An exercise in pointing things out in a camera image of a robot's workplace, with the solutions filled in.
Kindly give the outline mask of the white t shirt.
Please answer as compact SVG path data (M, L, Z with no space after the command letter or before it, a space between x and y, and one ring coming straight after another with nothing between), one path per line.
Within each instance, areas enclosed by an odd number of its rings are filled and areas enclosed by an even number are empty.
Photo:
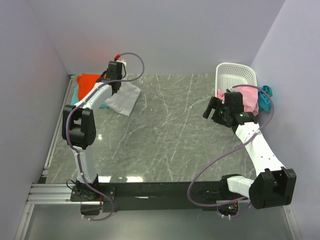
M117 93L104 103L118 114L129 117L141 94L141 89L130 82L122 82Z

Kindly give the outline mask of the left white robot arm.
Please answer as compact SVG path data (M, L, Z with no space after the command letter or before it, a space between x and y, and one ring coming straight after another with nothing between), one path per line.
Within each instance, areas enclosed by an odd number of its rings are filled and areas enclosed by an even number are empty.
M88 201L105 198L93 164L92 144L97 134L94 112L120 90L121 80L125 76L126 65L118 60L110 61L92 89L75 105L63 108L62 138L71 148L77 168L74 193Z

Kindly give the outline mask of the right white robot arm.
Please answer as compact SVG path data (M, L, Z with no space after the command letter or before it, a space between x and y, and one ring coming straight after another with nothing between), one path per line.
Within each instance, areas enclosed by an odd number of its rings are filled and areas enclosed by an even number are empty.
M290 205L297 175L275 156L254 114L244 111L243 95L226 92L223 100L211 97L202 116L232 129L245 145L256 172L254 180L235 174L223 176L219 187L221 197L230 200L239 194L250 199L255 209Z

